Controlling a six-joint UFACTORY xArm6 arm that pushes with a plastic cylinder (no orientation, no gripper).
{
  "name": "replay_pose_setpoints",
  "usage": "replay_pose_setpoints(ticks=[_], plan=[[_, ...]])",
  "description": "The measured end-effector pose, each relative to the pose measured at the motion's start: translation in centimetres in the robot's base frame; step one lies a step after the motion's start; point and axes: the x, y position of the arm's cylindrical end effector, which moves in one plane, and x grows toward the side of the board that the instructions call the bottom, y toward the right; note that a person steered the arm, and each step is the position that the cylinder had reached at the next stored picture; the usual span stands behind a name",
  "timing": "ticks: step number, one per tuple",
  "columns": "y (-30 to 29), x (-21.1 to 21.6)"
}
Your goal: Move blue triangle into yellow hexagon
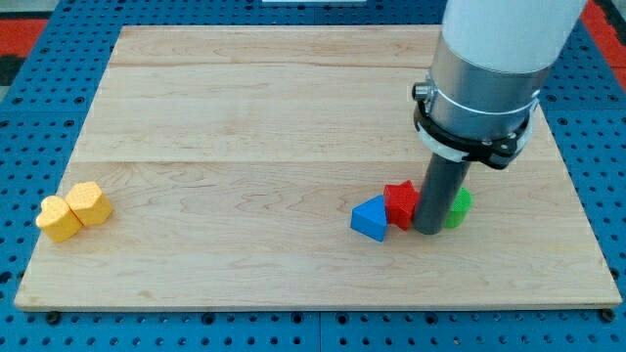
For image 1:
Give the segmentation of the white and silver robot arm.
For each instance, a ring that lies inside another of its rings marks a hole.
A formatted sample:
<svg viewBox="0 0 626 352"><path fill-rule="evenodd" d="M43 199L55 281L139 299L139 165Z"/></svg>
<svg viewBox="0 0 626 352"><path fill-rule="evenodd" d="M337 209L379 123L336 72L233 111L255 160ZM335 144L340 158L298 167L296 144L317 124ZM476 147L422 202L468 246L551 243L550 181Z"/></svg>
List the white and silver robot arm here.
<svg viewBox="0 0 626 352"><path fill-rule="evenodd" d="M538 96L585 0L449 0L414 123L436 155L506 168L532 135Z"/></svg>

